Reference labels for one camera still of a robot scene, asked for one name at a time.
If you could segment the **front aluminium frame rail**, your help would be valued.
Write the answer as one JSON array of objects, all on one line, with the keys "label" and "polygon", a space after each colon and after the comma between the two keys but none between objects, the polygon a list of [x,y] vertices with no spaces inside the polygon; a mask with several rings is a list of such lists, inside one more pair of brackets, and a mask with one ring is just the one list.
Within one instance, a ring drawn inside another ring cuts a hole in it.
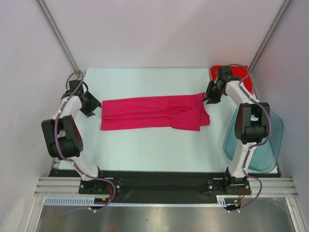
[{"label": "front aluminium frame rail", "polygon": [[[293,179],[260,178],[260,197],[297,197]],[[37,183],[36,196],[79,196],[80,179],[77,177],[41,177]]]}]

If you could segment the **folded red t shirt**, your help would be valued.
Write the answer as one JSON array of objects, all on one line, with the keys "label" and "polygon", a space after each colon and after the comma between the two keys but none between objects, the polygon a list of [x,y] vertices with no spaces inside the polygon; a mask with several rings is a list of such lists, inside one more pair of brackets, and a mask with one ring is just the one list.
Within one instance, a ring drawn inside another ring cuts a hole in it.
[{"label": "folded red t shirt", "polygon": [[[222,67],[222,65],[215,65],[215,66],[210,67],[210,70],[209,70],[210,80],[215,81],[217,79],[217,76],[218,76],[217,71],[220,67]],[[236,76],[239,79],[244,79],[243,84],[249,92],[254,91],[252,80],[251,80],[251,74],[248,71],[248,66],[240,66],[240,65],[232,64],[232,65],[229,65],[229,67],[232,71],[233,76]]]}]

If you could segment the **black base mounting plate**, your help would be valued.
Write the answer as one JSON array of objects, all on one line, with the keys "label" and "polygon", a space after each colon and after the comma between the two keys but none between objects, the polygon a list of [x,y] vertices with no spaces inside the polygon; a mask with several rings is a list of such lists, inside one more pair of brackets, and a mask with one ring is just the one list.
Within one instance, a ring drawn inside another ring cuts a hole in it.
[{"label": "black base mounting plate", "polygon": [[[80,194],[82,196],[111,197],[117,202],[129,201],[155,201],[165,203],[201,203],[209,202],[211,198],[219,195],[231,197],[253,196],[253,186],[258,184],[260,178],[277,178],[276,174],[254,174],[248,179],[249,189],[241,189],[237,195],[210,191],[208,185],[211,181],[218,186],[224,173],[180,173],[180,172],[132,172],[132,171],[102,171],[107,183],[102,194]],[[74,170],[53,169],[49,177],[81,177]]]}]

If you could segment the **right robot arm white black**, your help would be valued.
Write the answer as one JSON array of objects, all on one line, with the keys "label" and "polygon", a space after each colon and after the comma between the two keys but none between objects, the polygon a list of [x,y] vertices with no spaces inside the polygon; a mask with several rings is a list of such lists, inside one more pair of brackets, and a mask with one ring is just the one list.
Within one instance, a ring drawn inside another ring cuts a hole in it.
[{"label": "right robot arm white black", "polygon": [[241,189],[249,189],[248,167],[257,147],[264,145],[271,135],[270,106],[260,102],[245,87],[244,81],[233,75],[231,65],[219,67],[217,77],[208,84],[204,101],[217,104],[222,96],[229,96],[238,107],[234,126],[238,140],[231,164],[222,180],[216,186],[214,181],[208,185],[210,191],[237,195]]}]

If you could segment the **magenta pink t shirt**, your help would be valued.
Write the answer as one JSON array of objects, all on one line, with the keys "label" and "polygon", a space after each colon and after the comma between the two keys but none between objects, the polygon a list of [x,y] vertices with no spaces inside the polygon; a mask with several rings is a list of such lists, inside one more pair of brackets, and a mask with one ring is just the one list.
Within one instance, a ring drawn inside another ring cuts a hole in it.
[{"label": "magenta pink t shirt", "polygon": [[211,124],[204,93],[194,95],[139,97],[102,102],[103,131],[170,127],[199,131]]}]

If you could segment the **teal transparent plastic bin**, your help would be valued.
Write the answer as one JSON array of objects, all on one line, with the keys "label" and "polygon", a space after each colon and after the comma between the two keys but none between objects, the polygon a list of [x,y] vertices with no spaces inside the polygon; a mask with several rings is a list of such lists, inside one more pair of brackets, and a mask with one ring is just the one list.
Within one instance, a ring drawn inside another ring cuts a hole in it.
[{"label": "teal transparent plastic bin", "polygon": [[[236,110],[233,114],[223,145],[225,155],[229,160],[233,159],[238,142],[234,132],[237,112]],[[265,145],[256,148],[249,164],[250,170],[268,173],[273,171],[277,165],[284,125],[282,119],[274,112],[270,112],[270,121],[272,125],[270,139]]]}]

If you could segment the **aluminium frame post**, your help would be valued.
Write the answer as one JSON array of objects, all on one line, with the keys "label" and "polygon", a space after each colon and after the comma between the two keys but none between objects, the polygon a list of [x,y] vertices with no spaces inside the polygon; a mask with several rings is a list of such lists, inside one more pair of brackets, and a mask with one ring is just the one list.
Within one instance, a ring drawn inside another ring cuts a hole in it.
[{"label": "aluminium frame post", "polygon": [[74,71],[80,71],[54,17],[52,16],[51,11],[49,10],[46,2],[44,0],[35,0],[36,4],[38,5],[41,14],[43,15],[48,27],[50,28],[52,34],[54,35],[60,49],[62,50],[65,58],[67,59],[70,67]]},{"label": "aluminium frame post", "polygon": [[293,0],[283,0],[282,4],[279,7],[278,12],[276,13],[274,19],[272,20],[265,36],[263,37],[263,40],[258,47],[250,65],[249,65],[249,70],[252,72],[257,65],[259,59],[261,58],[263,52],[265,51],[267,45],[269,44],[271,38],[274,36],[277,28],[279,27],[281,21],[283,20],[285,14],[287,13],[289,7],[293,3]]}]

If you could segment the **right aluminium frame post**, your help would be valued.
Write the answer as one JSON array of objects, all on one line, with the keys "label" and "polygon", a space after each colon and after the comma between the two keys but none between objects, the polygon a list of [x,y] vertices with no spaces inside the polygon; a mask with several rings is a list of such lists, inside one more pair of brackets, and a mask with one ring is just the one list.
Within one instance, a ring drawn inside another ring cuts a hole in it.
[{"label": "right aluminium frame post", "polygon": [[263,37],[263,40],[258,47],[250,65],[249,65],[249,70],[252,72],[257,65],[259,59],[261,58],[263,52],[265,51],[267,45],[269,44],[271,38],[274,36],[277,28],[279,27],[281,21],[283,20],[285,14],[287,13],[289,7],[293,3],[293,0],[283,0],[282,4],[279,7],[278,12],[276,13],[274,19],[272,20],[265,36]]}]

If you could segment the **left aluminium frame post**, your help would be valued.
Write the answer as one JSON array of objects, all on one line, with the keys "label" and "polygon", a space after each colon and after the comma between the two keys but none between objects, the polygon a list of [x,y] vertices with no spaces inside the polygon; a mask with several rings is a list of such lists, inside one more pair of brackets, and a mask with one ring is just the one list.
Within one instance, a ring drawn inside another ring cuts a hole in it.
[{"label": "left aluminium frame post", "polygon": [[67,59],[70,67],[74,71],[80,71],[54,17],[52,16],[51,11],[49,10],[46,2],[44,0],[35,0],[36,4],[38,5],[41,14],[43,15],[48,27],[50,28],[52,34],[54,35],[60,49],[62,50],[65,58]]}]

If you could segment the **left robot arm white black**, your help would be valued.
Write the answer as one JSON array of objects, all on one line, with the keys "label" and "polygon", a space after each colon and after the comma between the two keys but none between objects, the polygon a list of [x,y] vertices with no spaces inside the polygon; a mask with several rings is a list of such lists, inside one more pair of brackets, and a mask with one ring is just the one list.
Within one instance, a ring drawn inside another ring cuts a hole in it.
[{"label": "left robot arm white black", "polygon": [[102,194],[107,182],[99,167],[82,155],[84,144],[75,123],[79,112],[86,117],[94,116],[101,103],[88,89],[83,89],[87,87],[83,81],[68,81],[67,87],[58,112],[41,123],[47,150],[51,157],[70,164],[80,175],[80,194]]}]

